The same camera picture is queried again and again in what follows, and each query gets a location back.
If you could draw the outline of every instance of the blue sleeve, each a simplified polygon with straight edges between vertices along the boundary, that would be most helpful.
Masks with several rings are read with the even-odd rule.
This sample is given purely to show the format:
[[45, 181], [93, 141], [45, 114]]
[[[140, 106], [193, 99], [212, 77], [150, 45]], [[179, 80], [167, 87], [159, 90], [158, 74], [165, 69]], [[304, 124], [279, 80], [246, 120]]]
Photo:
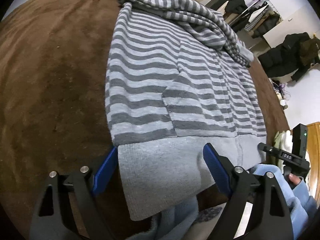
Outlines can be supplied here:
[[317, 211], [316, 201], [312, 196], [309, 196], [307, 185], [301, 182], [292, 190], [294, 195], [300, 200], [302, 207], [307, 212], [309, 219], [312, 219]]

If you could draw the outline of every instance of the metal bolt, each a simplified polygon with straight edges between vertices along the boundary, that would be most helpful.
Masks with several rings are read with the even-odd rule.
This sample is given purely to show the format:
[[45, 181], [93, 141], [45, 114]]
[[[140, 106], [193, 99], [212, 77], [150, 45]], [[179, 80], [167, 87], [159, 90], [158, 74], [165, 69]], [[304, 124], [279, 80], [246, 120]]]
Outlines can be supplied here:
[[82, 166], [81, 169], [80, 169], [80, 171], [81, 171], [82, 173], [86, 173], [86, 172], [89, 171], [89, 167], [88, 167], [88, 166]]
[[270, 171], [267, 172], [267, 177], [272, 179], [274, 177], [274, 174]]
[[51, 171], [51, 172], [49, 173], [49, 177], [50, 177], [50, 178], [54, 178], [55, 176], [57, 176], [57, 172], [56, 172], [56, 171]]
[[236, 167], [235, 167], [235, 172], [236, 172], [236, 173], [242, 173], [242, 172], [243, 172], [243, 169], [242, 169], [240, 166], [236, 166]]

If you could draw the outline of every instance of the black jacket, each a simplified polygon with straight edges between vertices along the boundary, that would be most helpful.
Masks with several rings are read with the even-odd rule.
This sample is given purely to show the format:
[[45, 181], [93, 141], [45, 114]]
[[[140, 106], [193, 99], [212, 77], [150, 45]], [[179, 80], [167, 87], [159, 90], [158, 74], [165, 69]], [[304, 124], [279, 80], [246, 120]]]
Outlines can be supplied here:
[[299, 69], [292, 80], [298, 80], [309, 69], [300, 60], [300, 43], [310, 40], [308, 33], [287, 35], [282, 44], [258, 57], [268, 77], [282, 77]]
[[264, 22], [261, 24], [253, 33], [252, 38], [258, 38], [265, 35], [272, 28], [276, 27], [277, 22], [280, 19], [280, 15], [275, 13], [274, 15], [270, 15]]
[[248, 8], [244, 0], [218, 0], [211, 6], [211, 9], [218, 10], [226, 1], [229, 1], [225, 8], [228, 13], [242, 14]]

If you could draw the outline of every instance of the bed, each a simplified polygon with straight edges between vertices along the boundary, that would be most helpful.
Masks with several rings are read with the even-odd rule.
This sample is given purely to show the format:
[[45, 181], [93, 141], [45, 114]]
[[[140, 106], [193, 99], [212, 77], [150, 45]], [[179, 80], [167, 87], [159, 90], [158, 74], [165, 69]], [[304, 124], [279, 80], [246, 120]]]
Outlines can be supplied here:
[[[29, 0], [0, 23], [0, 203], [26, 238], [49, 172], [78, 169], [112, 147], [104, 86], [119, 9], [116, 0]], [[289, 127], [258, 61], [249, 71], [271, 144]], [[198, 195], [201, 210], [224, 200], [215, 186]], [[130, 220], [118, 171], [97, 205], [117, 239], [149, 228], [149, 219]]]

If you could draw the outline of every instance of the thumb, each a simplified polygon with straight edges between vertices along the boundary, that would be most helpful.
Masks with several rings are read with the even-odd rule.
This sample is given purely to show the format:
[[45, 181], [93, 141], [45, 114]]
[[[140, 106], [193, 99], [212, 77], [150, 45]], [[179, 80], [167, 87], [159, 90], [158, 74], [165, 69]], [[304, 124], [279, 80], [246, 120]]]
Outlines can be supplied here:
[[289, 180], [296, 186], [301, 182], [301, 179], [292, 173], [289, 174]]

